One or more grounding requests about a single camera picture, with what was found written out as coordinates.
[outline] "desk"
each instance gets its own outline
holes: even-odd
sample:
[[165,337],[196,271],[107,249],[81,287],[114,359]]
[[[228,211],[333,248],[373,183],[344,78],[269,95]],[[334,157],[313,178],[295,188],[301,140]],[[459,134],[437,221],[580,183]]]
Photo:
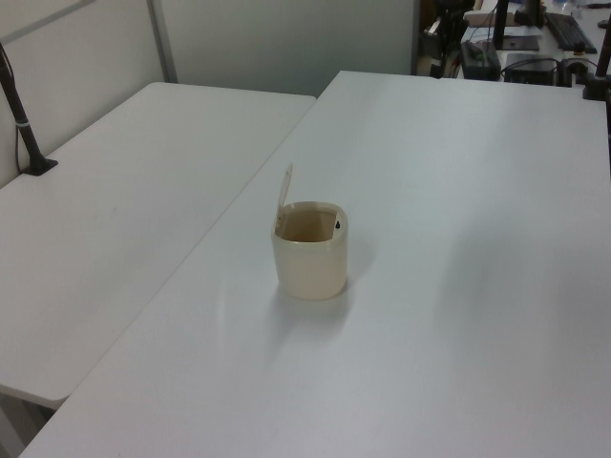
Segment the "desk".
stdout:
[[153,84],[0,190],[0,392],[61,405],[312,103]]
[[[23,458],[608,456],[606,142],[576,92],[340,73]],[[348,214],[327,302],[278,290],[291,161]]]

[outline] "white wall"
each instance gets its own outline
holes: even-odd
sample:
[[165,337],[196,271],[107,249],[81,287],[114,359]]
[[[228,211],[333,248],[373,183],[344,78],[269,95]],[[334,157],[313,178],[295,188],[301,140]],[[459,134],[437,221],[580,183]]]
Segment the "white wall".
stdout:
[[411,73],[415,57],[418,0],[156,0],[156,7],[180,83],[318,96],[340,70]]
[[[146,0],[95,0],[5,50],[45,156],[142,87],[163,80]],[[14,121],[0,92],[0,187],[16,177],[13,147]],[[23,143],[20,150],[25,165]]]

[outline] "beige cup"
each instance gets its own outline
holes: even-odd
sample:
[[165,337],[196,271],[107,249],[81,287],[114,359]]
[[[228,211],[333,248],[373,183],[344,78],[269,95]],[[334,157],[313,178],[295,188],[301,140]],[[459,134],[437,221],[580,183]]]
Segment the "beige cup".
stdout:
[[283,205],[291,172],[289,166],[271,234],[278,280],[295,298],[328,299],[346,284],[348,218],[332,203]]

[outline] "black stand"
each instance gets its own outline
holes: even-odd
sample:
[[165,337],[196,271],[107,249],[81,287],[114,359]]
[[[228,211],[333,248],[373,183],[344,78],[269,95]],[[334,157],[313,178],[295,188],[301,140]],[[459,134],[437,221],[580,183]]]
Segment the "black stand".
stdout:
[[24,169],[22,173],[40,177],[45,172],[51,170],[55,165],[57,165],[57,161],[46,159],[44,156],[42,156],[40,150],[38,149],[36,138],[34,138],[32,127],[30,126],[26,112],[21,104],[21,99],[17,93],[17,88],[15,88],[15,82],[11,74],[9,62],[7,62],[5,59],[4,49],[2,48],[1,44],[0,84],[2,84],[2,89],[4,90],[4,94],[9,101],[12,115],[15,118],[15,124],[19,129],[19,133],[21,134],[23,142],[26,145],[26,149],[28,150],[28,154],[30,155],[30,167]]
[[609,78],[607,70],[609,68],[609,60],[611,59],[611,29],[607,25],[607,30],[604,33],[604,41],[600,48],[599,65],[596,68],[596,73],[589,73],[585,79],[585,88],[583,88],[583,98],[586,100],[604,101],[607,97],[609,89]]
[[[535,2],[535,8],[540,8],[539,2]],[[536,36],[508,36],[505,37],[505,25],[507,24],[508,0],[499,0],[496,3],[495,33],[493,43],[497,51],[538,51],[538,40]]]

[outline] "keyboard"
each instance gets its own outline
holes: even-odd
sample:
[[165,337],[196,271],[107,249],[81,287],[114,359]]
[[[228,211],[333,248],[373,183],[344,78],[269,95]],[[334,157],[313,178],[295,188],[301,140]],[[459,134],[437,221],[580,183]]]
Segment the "keyboard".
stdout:
[[558,41],[558,47],[565,51],[574,51],[575,46],[582,43],[585,46],[585,53],[596,54],[596,48],[590,39],[583,33],[583,30],[573,16],[546,12],[547,27]]

